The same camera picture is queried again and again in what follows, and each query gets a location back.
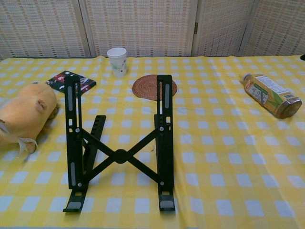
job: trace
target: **stuffed animal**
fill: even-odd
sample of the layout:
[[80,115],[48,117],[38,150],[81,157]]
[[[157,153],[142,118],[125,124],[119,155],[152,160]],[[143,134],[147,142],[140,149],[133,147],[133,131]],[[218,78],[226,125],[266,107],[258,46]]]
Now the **stuffed animal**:
[[45,83],[31,83],[0,109],[0,145],[19,143],[24,150],[36,150],[36,138],[48,118],[58,111],[53,89]]

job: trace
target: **paper cup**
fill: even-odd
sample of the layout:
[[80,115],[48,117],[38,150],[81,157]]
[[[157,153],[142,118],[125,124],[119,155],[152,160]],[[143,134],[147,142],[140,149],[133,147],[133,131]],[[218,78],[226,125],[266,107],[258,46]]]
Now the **paper cup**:
[[126,53],[124,48],[113,48],[107,51],[112,73],[116,77],[122,78],[126,74]]

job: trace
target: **dark book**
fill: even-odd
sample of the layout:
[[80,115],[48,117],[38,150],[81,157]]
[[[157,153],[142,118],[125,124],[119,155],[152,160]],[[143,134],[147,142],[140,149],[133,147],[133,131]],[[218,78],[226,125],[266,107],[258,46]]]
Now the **dark book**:
[[86,77],[78,75],[78,74],[75,74],[75,73],[72,73],[72,72],[69,72],[69,71],[63,71],[62,73],[59,73],[58,75],[49,79],[46,83],[48,85],[50,85],[52,88],[54,88],[55,90],[64,93],[65,92],[64,79],[65,79],[65,77],[69,77],[69,76],[78,76],[80,78],[81,95],[96,85],[96,82],[94,80],[86,78]]

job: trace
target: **laptop stand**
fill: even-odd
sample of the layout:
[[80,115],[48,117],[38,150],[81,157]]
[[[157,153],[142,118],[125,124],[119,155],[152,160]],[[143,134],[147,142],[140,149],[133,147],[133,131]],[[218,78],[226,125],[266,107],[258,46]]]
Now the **laptop stand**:
[[[88,133],[81,125],[81,91],[78,76],[65,77],[65,112],[67,135],[68,181],[71,195],[64,212],[81,212],[89,181],[111,163],[126,161],[134,165],[158,184],[160,211],[175,211],[173,199],[173,97],[172,76],[157,76],[157,114],[154,127],[145,138],[128,151],[113,151],[100,141],[106,116],[97,115]],[[134,155],[152,140],[156,141],[157,173],[136,159]],[[108,157],[93,168],[97,150]]]

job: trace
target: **coaster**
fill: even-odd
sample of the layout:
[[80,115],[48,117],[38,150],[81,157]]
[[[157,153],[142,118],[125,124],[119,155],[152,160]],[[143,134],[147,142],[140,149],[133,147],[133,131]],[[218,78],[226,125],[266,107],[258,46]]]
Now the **coaster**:
[[[177,85],[173,83],[173,96],[177,92]],[[139,98],[157,101],[157,75],[145,75],[134,82],[132,92]]]

